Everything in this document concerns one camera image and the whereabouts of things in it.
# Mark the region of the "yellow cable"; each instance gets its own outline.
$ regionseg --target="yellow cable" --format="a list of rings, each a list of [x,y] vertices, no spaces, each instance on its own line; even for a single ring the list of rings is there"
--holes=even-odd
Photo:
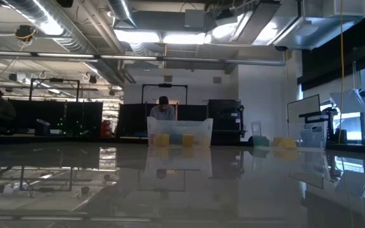
[[[345,61],[343,54],[343,0],[340,0],[340,61],[342,62],[342,86],[340,90],[340,123],[338,144],[340,144],[340,137],[342,135],[343,83],[345,79]]]
[[[30,35],[26,35],[26,36],[24,36],[24,37],[19,37],[19,36],[17,36],[17,35],[16,35],[16,31],[18,31],[18,30],[16,29],[16,30],[15,30],[15,36],[16,36],[16,38],[18,38],[18,39],[28,39],[29,37],[33,36],[33,35],[36,33],[36,30],[37,30],[37,29],[35,29],[35,30],[32,32],[32,34],[30,34]]]

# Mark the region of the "cable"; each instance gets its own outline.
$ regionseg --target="cable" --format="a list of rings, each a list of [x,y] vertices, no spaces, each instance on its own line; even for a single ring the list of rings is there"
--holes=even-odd
[[[22,51],[24,48],[25,48],[25,46],[26,45],[23,45],[22,47],[21,47],[21,49],[19,50],[19,51]],[[10,67],[10,65],[14,62],[14,61],[16,61],[17,59],[19,58],[19,56],[17,56],[16,58],[14,58],[10,63],[8,63],[8,65],[4,68],[4,70],[0,73],[0,76],[6,71],[6,69],[8,69],[9,67]]]
[[[187,4],[188,2],[185,2],[185,3],[183,3],[182,4],[182,6],[181,6],[181,8],[180,8],[180,12],[182,12],[183,11],[183,7],[185,6],[185,4]],[[192,4],[192,3],[188,3],[188,4],[190,4],[190,5],[192,5],[196,10],[197,10],[197,8],[196,8],[196,6],[194,5],[194,4]]]
[[[30,35],[26,35],[24,37],[17,36],[16,31],[18,31],[18,29],[15,30],[15,37],[18,38],[18,39],[26,39],[26,42],[27,42],[28,39],[36,33],[37,29],[35,29]]]
[[[340,122],[338,144],[340,144],[340,137],[342,135],[343,85],[345,80],[345,61],[343,53],[343,0],[340,0],[340,61],[342,63],[342,86],[340,89]]]

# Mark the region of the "window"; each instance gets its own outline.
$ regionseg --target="window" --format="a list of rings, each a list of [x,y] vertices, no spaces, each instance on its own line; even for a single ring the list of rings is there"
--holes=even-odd
[[[321,105],[321,111],[333,107],[332,104]],[[338,115],[333,117],[333,129],[336,131],[340,126],[340,110],[336,108]],[[342,115],[342,129],[347,131],[347,140],[361,140],[360,113],[346,113]]]

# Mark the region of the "black frame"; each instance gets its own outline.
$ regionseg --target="black frame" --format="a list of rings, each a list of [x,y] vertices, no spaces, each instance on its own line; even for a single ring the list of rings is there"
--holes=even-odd
[[[71,79],[31,79],[30,80],[30,91],[29,91],[29,101],[32,101],[32,93],[33,93],[33,82],[36,81],[36,80],[40,80],[41,83],[43,83],[44,81],[46,80],[49,80],[49,81],[53,81],[53,82],[63,82],[63,81],[66,81],[66,82],[76,82],[77,83],[77,95],[75,97],[75,102],[79,102],[79,93],[80,93],[80,80],[71,80]]]
[[[185,87],[185,104],[188,105],[188,85],[173,85],[173,84],[143,84],[142,85],[142,100],[141,103],[143,104],[143,98],[144,98],[144,88],[146,86],[158,86],[162,88],[171,88],[171,87]]]

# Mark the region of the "white wall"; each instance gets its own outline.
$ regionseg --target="white wall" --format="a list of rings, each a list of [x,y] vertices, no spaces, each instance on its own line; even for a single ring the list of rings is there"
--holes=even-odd
[[[251,122],[267,120],[275,132],[280,132],[286,122],[285,67],[238,66],[239,99],[245,107],[243,124],[252,135]]]
[[[360,89],[361,88],[360,76],[356,76],[354,82],[355,82],[355,89]],[[340,92],[341,86],[342,86],[342,79],[335,79],[332,80],[331,82],[304,91],[304,97],[307,98],[319,94],[319,99],[321,100],[321,102],[328,101],[330,99],[330,93]],[[354,88],[353,76],[348,75],[345,77],[345,80],[343,82],[343,90],[346,91],[348,89],[353,89],[353,88]]]
[[[135,78],[137,84],[126,84],[124,104],[136,104],[141,102],[142,84],[163,83],[163,70],[150,70],[145,72],[130,69],[129,73]],[[167,70],[167,75],[173,76],[172,84],[188,85],[188,104],[206,105],[209,99],[238,99],[237,83],[231,80],[230,75],[225,75],[223,70]],[[213,84],[213,77],[222,77],[221,84]],[[147,103],[156,103],[160,96],[185,103],[185,88],[159,88],[147,86],[144,88],[144,100]]]

